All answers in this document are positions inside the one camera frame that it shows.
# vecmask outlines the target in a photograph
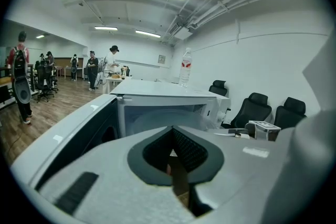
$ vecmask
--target person in red shirt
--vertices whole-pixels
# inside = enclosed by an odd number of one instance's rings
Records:
[[[19,44],[16,46],[16,50],[22,50],[24,52],[25,55],[25,59],[26,59],[26,65],[29,63],[29,51],[28,49],[25,47],[25,41],[26,41],[26,37],[27,34],[24,31],[21,31],[19,34]],[[10,53],[9,53],[9,57],[8,57],[8,64],[10,66],[12,66],[13,61],[14,61],[14,56],[15,56],[15,52],[16,52],[15,48],[11,49]],[[25,124],[30,124],[30,118],[33,116],[33,113],[30,109],[30,103],[27,104],[22,104],[16,97],[16,93],[13,92],[14,97],[16,99],[17,102],[17,106],[19,107],[20,110],[20,114],[22,116],[23,122]]]

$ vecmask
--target wooden floor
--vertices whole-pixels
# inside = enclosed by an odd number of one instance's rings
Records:
[[[30,125],[22,123],[16,103],[0,111],[0,141],[9,164],[54,124],[102,94],[102,85],[96,91],[89,91],[87,81],[70,81],[68,77],[58,77],[58,89],[54,98],[49,97],[49,102],[41,99],[37,103],[37,97],[32,97],[30,106],[33,117]]]

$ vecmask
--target cap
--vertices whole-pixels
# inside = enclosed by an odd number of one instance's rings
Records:
[[[116,46],[116,45],[112,46],[112,47],[110,48],[110,51],[117,51],[117,52],[119,52],[119,50],[118,50],[118,46]]]

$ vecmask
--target box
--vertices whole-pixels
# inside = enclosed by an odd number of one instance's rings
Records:
[[[277,135],[281,131],[280,127],[266,121],[248,121],[248,125],[250,124],[255,126],[255,139],[257,140],[268,140],[270,134]]]

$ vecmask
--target gray shirt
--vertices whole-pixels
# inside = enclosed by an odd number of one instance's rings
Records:
[[[50,66],[55,62],[55,59],[54,59],[53,56],[50,59],[48,58],[48,60],[49,60],[49,65]]]

